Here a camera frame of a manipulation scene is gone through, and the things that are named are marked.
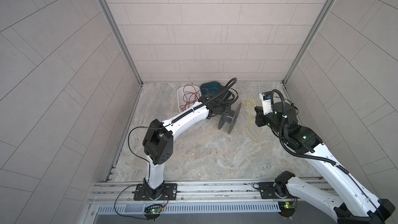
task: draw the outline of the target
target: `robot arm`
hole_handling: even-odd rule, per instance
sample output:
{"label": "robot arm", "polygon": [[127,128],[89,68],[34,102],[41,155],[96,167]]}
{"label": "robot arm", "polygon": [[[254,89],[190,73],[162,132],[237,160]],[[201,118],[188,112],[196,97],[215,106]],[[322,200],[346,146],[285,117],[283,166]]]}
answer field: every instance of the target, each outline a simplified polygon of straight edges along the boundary
{"label": "robot arm", "polygon": [[[175,117],[163,122],[157,119],[151,122],[142,143],[149,161],[144,185],[151,199],[157,199],[162,192],[164,162],[173,153],[174,139],[198,121],[217,114],[228,115],[231,104],[237,99],[229,100],[232,94],[229,88],[235,82],[236,78],[232,79],[212,98],[202,96],[192,107]],[[275,92],[281,102],[273,102]],[[391,216],[395,210],[394,205],[387,199],[379,199],[361,185],[338,162],[315,132],[299,125],[296,107],[285,103],[278,90],[262,93],[260,98],[262,107],[256,107],[256,125],[270,127],[287,152],[306,159],[339,195],[328,194],[303,182],[291,172],[283,172],[275,179],[275,191],[279,197],[284,198],[289,194],[299,197],[339,224],[384,223]]]}
{"label": "robot arm", "polygon": [[[281,102],[273,102],[273,93]],[[274,89],[260,94],[262,107],[256,108],[257,126],[268,126],[279,138],[282,147],[291,155],[305,158],[338,193],[327,194],[301,181],[291,172],[276,178],[280,197],[288,193],[322,210],[339,224],[383,223],[395,210],[387,199],[379,199],[357,181],[333,156],[321,138],[308,127],[297,123],[295,107],[285,103],[282,94]]]}

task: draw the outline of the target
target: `mounting plate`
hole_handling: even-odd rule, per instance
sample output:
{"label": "mounting plate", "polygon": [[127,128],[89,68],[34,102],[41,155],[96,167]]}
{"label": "mounting plate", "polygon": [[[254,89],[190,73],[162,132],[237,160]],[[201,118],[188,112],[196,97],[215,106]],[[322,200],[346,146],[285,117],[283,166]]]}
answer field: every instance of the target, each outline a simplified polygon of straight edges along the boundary
{"label": "mounting plate", "polygon": [[[275,199],[275,196],[279,197],[275,193],[275,189],[273,187],[273,182],[259,182],[258,187],[263,190],[263,191],[260,190],[261,199]],[[285,198],[294,198],[294,196],[289,194]]]}
{"label": "mounting plate", "polygon": [[[176,183],[165,183],[163,190],[166,191],[166,195],[169,197],[169,201],[174,201],[177,196],[177,184]],[[135,188],[134,192],[134,200],[135,201],[152,201],[149,196],[145,194],[145,187],[143,183],[140,183]],[[161,194],[157,201],[164,200],[164,194]]]}

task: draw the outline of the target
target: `yellow wire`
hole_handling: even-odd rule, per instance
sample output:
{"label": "yellow wire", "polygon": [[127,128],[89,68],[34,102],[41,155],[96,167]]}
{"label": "yellow wire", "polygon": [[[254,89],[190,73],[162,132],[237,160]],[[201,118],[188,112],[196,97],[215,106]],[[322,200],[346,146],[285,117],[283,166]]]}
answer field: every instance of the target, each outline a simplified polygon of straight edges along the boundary
{"label": "yellow wire", "polygon": [[[253,119],[256,118],[256,116],[254,116],[254,117],[251,117],[251,116],[250,116],[249,107],[254,108],[254,107],[250,106],[250,104],[249,104],[249,99],[250,99],[250,98],[253,100],[254,107],[257,106],[257,104],[256,104],[256,102],[255,102],[255,100],[254,100],[254,98],[253,98],[252,96],[249,96],[249,97],[248,97],[248,100],[247,100],[247,102],[246,102],[246,106],[247,106],[247,108],[248,108],[248,114],[249,114],[249,122],[248,122],[248,123],[246,124],[246,126],[245,126],[245,133],[246,133],[246,135],[247,135],[253,142],[255,142],[256,144],[259,144],[260,146],[266,146],[266,145],[268,144],[266,137],[264,137],[264,135],[253,125],[253,122],[252,122],[252,121],[253,121]],[[261,143],[255,141],[255,140],[250,136],[250,134],[249,134],[248,131],[247,131],[247,127],[248,127],[249,124],[251,124],[251,126],[264,138],[264,140],[266,141],[265,144],[261,144]]]}

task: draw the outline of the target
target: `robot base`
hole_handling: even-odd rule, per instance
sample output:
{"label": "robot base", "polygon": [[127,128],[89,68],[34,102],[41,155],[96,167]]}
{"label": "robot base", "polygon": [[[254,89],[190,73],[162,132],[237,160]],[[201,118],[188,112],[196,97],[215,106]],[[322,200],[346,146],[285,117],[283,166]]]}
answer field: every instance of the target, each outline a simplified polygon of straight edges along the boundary
{"label": "robot base", "polygon": [[144,183],[140,183],[137,185],[134,194],[135,201],[162,201],[167,197],[168,200],[175,200],[177,193],[177,184],[176,183],[163,183],[157,187],[156,189],[152,189],[146,183],[144,179]]}

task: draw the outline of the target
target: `metal vent grille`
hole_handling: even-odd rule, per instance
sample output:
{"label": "metal vent grille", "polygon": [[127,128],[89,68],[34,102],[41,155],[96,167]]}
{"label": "metal vent grille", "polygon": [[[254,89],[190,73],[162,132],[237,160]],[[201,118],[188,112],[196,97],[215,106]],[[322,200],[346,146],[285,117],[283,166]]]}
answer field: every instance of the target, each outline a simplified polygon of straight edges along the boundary
{"label": "metal vent grille", "polygon": [[280,212],[278,203],[185,203],[166,206],[163,213]]}
{"label": "metal vent grille", "polygon": [[[117,204],[121,214],[142,214],[149,204]],[[237,213],[237,212],[280,212],[278,202],[176,202],[169,203],[162,214]],[[113,204],[101,204],[98,214],[116,214]]]}
{"label": "metal vent grille", "polygon": [[[126,204],[117,204],[116,211],[118,213],[124,212],[125,207]],[[114,212],[115,210],[113,209],[113,205],[110,206],[110,204],[104,204],[103,206],[99,206],[98,208],[98,213],[114,213]]]}

